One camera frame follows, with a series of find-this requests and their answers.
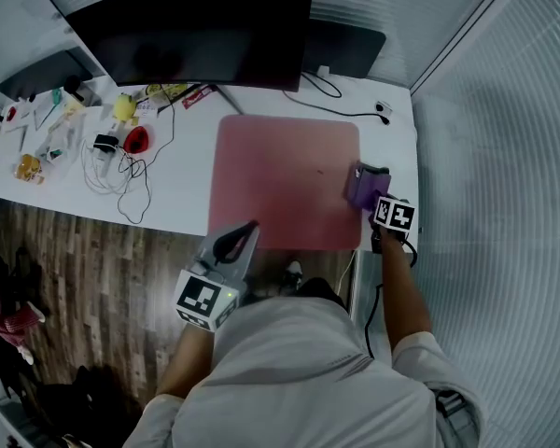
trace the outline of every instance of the floor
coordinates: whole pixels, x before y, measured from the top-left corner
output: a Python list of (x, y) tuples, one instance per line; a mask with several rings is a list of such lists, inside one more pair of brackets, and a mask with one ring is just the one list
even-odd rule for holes
[[(171, 300), (179, 271), (200, 237), (74, 217), (0, 200), (0, 255), (12, 268), (24, 246), (42, 268), (45, 325), (28, 344), (44, 383), (71, 383), (80, 365), (108, 367), (121, 389), (144, 406), (183, 327)], [(256, 290), (268, 292), (293, 254), (260, 251), (251, 264)], [(351, 257), (294, 253), (305, 279), (338, 286)], [(340, 296), (348, 300), (349, 274)]]

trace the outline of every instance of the desk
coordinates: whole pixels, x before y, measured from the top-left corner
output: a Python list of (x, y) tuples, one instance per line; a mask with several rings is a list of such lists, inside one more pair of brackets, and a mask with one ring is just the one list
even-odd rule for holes
[[(359, 129), (360, 155), (367, 164), (387, 166), (392, 174), (390, 193), (406, 198), (418, 206), (418, 174), (416, 131), (409, 91), (403, 88), (349, 77), (330, 77), (343, 98), (333, 100), (316, 90), (308, 81), (301, 80), (296, 98), (331, 107), (342, 112), (369, 112), (375, 102), (382, 100), (393, 109), (391, 124), (384, 126), (379, 118), (346, 118), (325, 111), (297, 105), (280, 91), (254, 88), (228, 88), (232, 97), (246, 114), (293, 117), (306, 119), (335, 119), (350, 121)], [(118, 88), (110, 77), (99, 77), (91, 82), (105, 105), (114, 104), (122, 92), (132, 94), (141, 87)], [(60, 115), (54, 111), (40, 130), (27, 132), (22, 152), (34, 154), (44, 141), (48, 128)], [(112, 126), (111, 116), (104, 118), (100, 108), (88, 108), (84, 124), (85, 134), (107, 132)], [(222, 118), (235, 114), (233, 108), (217, 93), (210, 94), (196, 105), (185, 109), (175, 104), (175, 140), (162, 150), (157, 161), (149, 167), (152, 187), (151, 206), (145, 213), (141, 227), (162, 231), (205, 235), (208, 225), (210, 186), (214, 167), (217, 127)], [(142, 158), (151, 161), (159, 147), (170, 140), (173, 112), (164, 109), (157, 119), (140, 119), (139, 124), (151, 125), (156, 139)], [(129, 224), (117, 210), (118, 196), (98, 195), (84, 183), (80, 158), (60, 179), (46, 180), (41, 186), (26, 183), (13, 176), (13, 164), (20, 158), (19, 141), (3, 138), (0, 133), (0, 198), (25, 203), (44, 209), (75, 216)], [(145, 207), (147, 195), (136, 190), (125, 196), (123, 207), (131, 211)], [(417, 247), (417, 217), (409, 240)], [(371, 250), (371, 228), (362, 224), (361, 249)]]

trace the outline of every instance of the black monitor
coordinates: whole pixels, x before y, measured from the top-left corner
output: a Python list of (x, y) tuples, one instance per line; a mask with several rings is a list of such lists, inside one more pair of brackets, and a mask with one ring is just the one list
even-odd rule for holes
[(0, 83), (0, 92), (14, 101), (19, 98), (26, 100), (44, 91), (60, 88), (71, 76), (79, 77), (82, 81), (91, 79), (91, 73), (77, 61), (71, 51), (59, 51), (30, 64)]
[(382, 32), (332, 21), (311, 19), (303, 70), (328, 66), (333, 75), (365, 78), (385, 42)]
[(296, 90), (311, 0), (104, 0), (66, 17), (118, 85)]

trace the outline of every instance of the shoe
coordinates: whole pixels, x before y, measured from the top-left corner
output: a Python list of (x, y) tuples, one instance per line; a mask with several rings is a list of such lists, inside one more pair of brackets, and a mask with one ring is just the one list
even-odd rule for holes
[(44, 313), (42, 311), (40, 311), (37, 307), (35, 307), (32, 303), (27, 302), (27, 305), (29, 305), (29, 307), (31, 307), (31, 310), (33, 310), (35, 312), (35, 315), (37, 315), (37, 318), (39, 319), (40, 323), (44, 323), (46, 322), (46, 316), (44, 315)]
[(302, 266), (298, 260), (293, 260), (288, 264), (280, 284), (281, 295), (292, 295), (301, 287)]
[(17, 351), (21, 354), (23, 360), (25, 360), (29, 365), (34, 364), (34, 356), (25, 345), (19, 345)]

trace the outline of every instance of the yellow object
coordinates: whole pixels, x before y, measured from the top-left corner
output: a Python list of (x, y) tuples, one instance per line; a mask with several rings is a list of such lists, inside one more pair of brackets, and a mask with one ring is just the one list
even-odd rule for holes
[(187, 89), (187, 83), (178, 83), (178, 84), (171, 84), (171, 85), (148, 85), (146, 87), (146, 96), (156, 96), (157, 94), (161, 94), (162, 88), (166, 91), (168, 98), (174, 100), (176, 96), (178, 96), (181, 92)]
[(121, 94), (114, 103), (114, 118), (120, 121), (127, 121), (134, 115), (137, 102), (128, 94)]
[(17, 166), (15, 177), (30, 183), (43, 183), (45, 177), (41, 161), (31, 154), (23, 154), (21, 156), (21, 163)]
[(79, 109), (83, 109), (84, 107), (85, 106), (83, 106), (75, 98), (69, 96), (68, 98), (66, 98), (66, 103), (64, 103), (64, 114), (66, 116), (70, 116), (74, 114), (76, 111), (78, 111)]

